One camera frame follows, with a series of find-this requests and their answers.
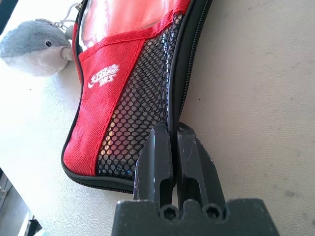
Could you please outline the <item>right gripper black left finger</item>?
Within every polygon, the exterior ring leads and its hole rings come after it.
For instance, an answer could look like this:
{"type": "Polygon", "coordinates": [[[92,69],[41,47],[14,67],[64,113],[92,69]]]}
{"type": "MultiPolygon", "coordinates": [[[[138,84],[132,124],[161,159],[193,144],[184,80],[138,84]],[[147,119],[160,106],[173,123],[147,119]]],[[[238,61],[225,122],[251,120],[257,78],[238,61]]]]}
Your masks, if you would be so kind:
{"type": "Polygon", "coordinates": [[[173,183],[170,135],[167,125],[159,122],[136,162],[133,199],[151,201],[160,210],[172,203],[173,183]]]}

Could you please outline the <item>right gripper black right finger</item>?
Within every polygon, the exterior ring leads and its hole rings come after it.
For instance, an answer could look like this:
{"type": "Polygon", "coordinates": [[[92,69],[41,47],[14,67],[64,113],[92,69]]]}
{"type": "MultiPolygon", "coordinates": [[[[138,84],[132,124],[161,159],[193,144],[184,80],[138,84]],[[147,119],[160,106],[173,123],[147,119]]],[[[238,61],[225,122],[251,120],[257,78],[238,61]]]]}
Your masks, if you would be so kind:
{"type": "Polygon", "coordinates": [[[194,130],[179,123],[177,130],[178,201],[182,208],[187,200],[213,213],[223,213],[225,199],[215,165],[194,130]]]}

